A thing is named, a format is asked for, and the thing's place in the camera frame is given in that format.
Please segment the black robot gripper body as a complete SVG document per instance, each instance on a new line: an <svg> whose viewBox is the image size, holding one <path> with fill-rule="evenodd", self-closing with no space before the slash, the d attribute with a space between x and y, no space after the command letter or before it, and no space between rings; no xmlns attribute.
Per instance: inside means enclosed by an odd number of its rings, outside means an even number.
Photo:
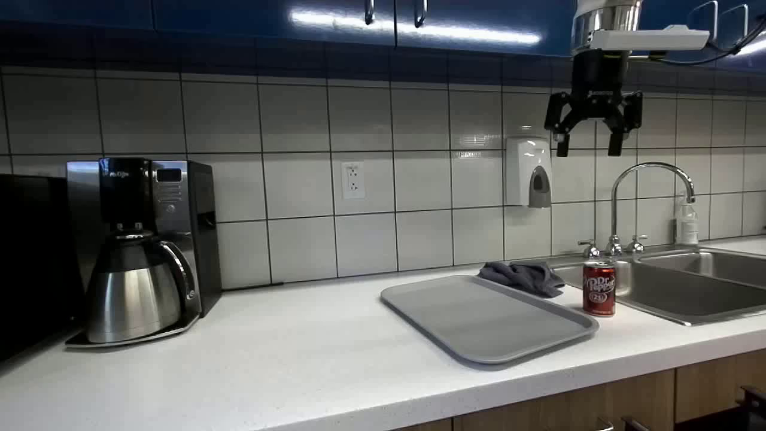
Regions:
<svg viewBox="0 0 766 431"><path fill-rule="evenodd" d="M640 128L642 96L623 95L625 51L582 51L571 57L571 90L549 99L549 126L575 128L601 117L607 128Z"/></svg>

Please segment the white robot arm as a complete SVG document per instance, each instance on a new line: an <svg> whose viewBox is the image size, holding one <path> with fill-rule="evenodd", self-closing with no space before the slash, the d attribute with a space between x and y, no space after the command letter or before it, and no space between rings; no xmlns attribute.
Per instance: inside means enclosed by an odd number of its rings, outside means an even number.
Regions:
<svg viewBox="0 0 766 431"><path fill-rule="evenodd" d="M747 2L720 11L720 0L703 0L709 27L687 21L649 30L642 25L643 0L576 0L571 18L571 84L549 96L544 128L555 154L569 154L569 134L585 120L601 120L610 130L607 154L620 156L625 140L642 128L643 96L625 95L628 66L634 55L665 62L671 53L693 53L673 67L701 67L743 53L766 30L766 18Z"/></svg>

